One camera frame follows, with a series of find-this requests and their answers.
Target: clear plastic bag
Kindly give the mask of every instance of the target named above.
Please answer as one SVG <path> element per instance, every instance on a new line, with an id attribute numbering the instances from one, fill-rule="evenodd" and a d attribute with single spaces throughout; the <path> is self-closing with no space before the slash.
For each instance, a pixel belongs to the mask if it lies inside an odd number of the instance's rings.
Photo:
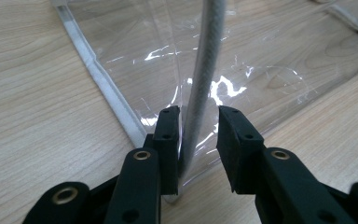
<path id="1" fill-rule="evenodd" d="M 186 110 L 202 2 L 51 0 L 136 147 L 158 112 Z M 221 50 L 188 180 L 219 162 L 217 105 L 265 133 L 358 74 L 358 1 L 227 0 Z"/>

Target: wood grain surface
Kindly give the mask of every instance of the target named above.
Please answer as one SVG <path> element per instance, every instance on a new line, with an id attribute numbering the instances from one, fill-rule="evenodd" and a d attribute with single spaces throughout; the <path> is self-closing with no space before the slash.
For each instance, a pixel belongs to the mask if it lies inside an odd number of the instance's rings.
<path id="1" fill-rule="evenodd" d="M 291 149 L 319 180 L 348 191 L 358 181 L 358 75 L 280 124 L 266 145 Z M 21 223 L 63 181 L 100 185 L 131 149 L 49 1 L 1 0 L 0 223 Z M 162 223 L 259 223 L 254 198 L 230 192 L 221 164 L 184 192 L 163 203 Z"/>

